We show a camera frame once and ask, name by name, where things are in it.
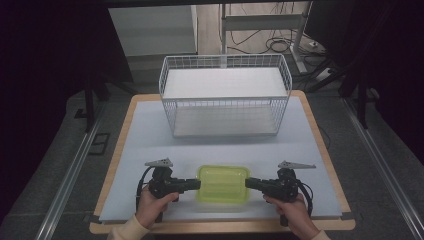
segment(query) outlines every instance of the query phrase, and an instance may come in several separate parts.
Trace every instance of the hand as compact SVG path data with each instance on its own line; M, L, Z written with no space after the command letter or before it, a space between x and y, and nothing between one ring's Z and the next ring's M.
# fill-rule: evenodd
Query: hand
M161 199L155 198L149 191L149 186L145 186L141 193L140 202L138 204L135 217L141 226L149 229L155 223L159 213L166 211L168 203L177 199L179 194L177 192L170 193Z
M319 233L318 228L308 215L302 194L299 193L292 203L282 202L266 195L264 195L264 199L277 206L277 213L286 216L289 220L289 228L300 239L310 240Z

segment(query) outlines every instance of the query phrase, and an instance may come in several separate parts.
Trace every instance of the plastic container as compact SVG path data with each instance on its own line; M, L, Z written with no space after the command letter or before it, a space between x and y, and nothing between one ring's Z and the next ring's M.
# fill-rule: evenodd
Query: plastic container
M238 166L204 165L197 172L202 181L196 193L199 202L244 203L249 198L245 179L250 177L249 169Z

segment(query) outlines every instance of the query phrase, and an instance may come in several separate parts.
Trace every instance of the gray floor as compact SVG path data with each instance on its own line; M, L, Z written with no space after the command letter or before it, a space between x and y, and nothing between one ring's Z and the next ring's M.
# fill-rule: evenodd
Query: gray floor
M259 48L263 42L255 40L249 42L249 44L251 45L250 50L254 50L254 46ZM204 51L210 51L212 54L216 51L216 48ZM297 75L291 56L286 55L286 59L292 74ZM315 65L322 58L314 58L313 60L315 61L312 61L312 63ZM143 61L148 61L152 65L147 68L140 67L146 66L140 64ZM134 83L128 83L128 86L141 93L156 93L156 79L160 68L155 63L157 63L157 60L154 58L147 60L145 58L129 58ZM294 79L294 89L303 89L304 84L305 82L302 82L301 78ZM328 235L333 239L415 239L362 139L355 130L343 99L337 94L339 85L340 82L336 81L316 93L307 94L309 104L322 131L323 139L357 224L352 231L328 231ZM89 154L85 159L54 231L53 239L106 238L105 235L91 234L88 228L89 221L94 212L120 128L132 97L114 85L108 84L108 88L112 93L111 99L106 102L105 112L97 131L98 133L110 134L106 151L104 154L95 155L99 151L98 146L91 147L90 151L94 154ZM83 140L85 120L75 119L74 115L78 109L84 108L85 102L82 93L69 99L67 115L62 127L31 182L16 201L10 214L5 218L0 228L0 239L35 238L63 176ZM381 119L373 103L367 105L367 123L369 132L385 157L385 161L392 169L419 215L423 216L424 191L420 183L424 182L424 167ZM244 239L295 239L289 234L226 234L219 236L222 239L233 239L235 237ZM217 236L161 235L155 236L155 238L216 239Z

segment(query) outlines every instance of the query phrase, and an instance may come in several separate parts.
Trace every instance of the finger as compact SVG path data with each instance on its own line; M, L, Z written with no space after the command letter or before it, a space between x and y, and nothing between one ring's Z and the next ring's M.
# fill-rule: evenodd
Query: finger
M170 193L168 195L166 195L165 197L158 199L157 202L160 203L161 205L165 205L169 202L174 201L175 199L177 199L180 196L179 193L174 192L174 193Z
M276 204L276 205L279 205L279 204L282 203L282 201L275 199L275 198L272 198L272 197L267 196L267 195L264 195L263 197L264 197L265 201L267 201L269 203L273 203L273 204Z
M161 212L166 212L166 210L168 210L168 204L166 204L165 206L163 206L163 208L160 211Z
M304 201L305 201L305 197L304 197L304 196L303 196L303 194L301 194L301 193L298 193L298 194L297 194L296 199L297 199L297 200L300 200L300 201L302 201L302 202L304 202Z
M279 208L279 207L276 207L276 208L275 208L275 211L278 213L278 215L284 215L284 211L283 211L283 209L281 209L281 208Z

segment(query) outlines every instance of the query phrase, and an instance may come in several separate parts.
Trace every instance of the wire basket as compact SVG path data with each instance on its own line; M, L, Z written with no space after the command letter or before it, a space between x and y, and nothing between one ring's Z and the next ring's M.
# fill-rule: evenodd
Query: wire basket
M291 89L282 54L168 56L159 79L174 137L276 135Z

